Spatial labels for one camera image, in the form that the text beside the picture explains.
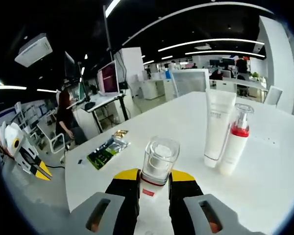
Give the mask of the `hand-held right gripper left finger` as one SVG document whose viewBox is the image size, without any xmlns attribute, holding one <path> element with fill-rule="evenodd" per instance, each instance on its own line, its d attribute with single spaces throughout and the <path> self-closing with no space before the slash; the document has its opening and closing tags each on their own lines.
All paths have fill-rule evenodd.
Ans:
<svg viewBox="0 0 294 235">
<path fill-rule="evenodd" d="M 69 217 L 70 235 L 132 235 L 139 215 L 140 173 L 137 168 L 114 176 Z"/>
</svg>

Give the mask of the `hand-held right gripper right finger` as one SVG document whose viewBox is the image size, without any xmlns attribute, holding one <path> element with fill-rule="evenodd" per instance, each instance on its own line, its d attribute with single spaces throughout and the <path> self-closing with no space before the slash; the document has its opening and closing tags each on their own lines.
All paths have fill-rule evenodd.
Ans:
<svg viewBox="0 0 294 235">
<path fill-rule="evenodd" d="M 218 198 L 204 194 L 195 178 L 172 170 L 169 215 L 175 235 L 240 235 L 237 214 Z"/>
</svg>

